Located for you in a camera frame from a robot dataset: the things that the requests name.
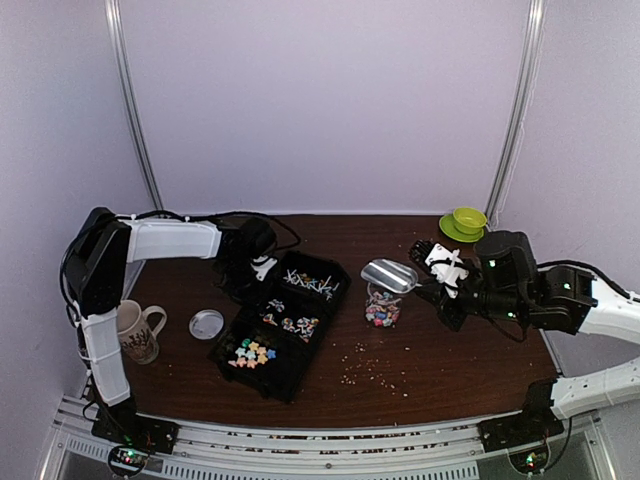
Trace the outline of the clear plastic cup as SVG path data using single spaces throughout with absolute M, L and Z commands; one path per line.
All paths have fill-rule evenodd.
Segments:
M 365 320 L 378 328 L 394 327 L 401 314 L 403 297 L 371 282 L 366 293 Z

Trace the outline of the metal scoop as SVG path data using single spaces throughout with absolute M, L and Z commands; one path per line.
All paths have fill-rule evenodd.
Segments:
M 360 276 L 366 282 L 399 295 L 408 294 L 421 286 L 414 269 L 384 258 L 368 262 L 362 268 Z

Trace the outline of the black three-compartment candy tray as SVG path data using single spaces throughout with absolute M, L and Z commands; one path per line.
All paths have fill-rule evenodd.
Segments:
M 351 285 L 336 261 L 289 251 L 270 289 L 244 306 L 208 355 L 227 381 L 291 402 Z

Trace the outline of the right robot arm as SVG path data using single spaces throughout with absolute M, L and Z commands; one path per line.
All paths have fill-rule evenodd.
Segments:
M 418 240 L 409 257 L 427 276 L 418 296 L 439 320 L 459 331 L 475 316 L 493 326 L 512 322 L 522 332 L 534 328 L 570 335 L 601 335 L 639 341 L 639 296 L 584 262 L 537 263 L 527 235 L 499 230 L 473 247 L 475 257 L 431 241 Z M 512 430 L 519 440 L 535 440 L 555 420 L 639 398 L 639 362 L 569 378 L 532 383 Z

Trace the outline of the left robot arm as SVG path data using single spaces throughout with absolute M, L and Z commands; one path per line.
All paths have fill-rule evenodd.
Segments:
M 138 415 L 121 404 L 132 394 L 126 378 L 116 313 L 128 265 L 161 259 L 201 259 L 217 264 L 222 289 L 245 301 L 257 296 L 277 260 L 277 234 L 262 214 L 231 212 L 187 216 L 168 211 L 118 215 L 94 208 L 65 251 L 59 270 L 69 320 L 79 335 L 81 359 L 99 401 L 106 429 L 123 444 L 144 433 Z

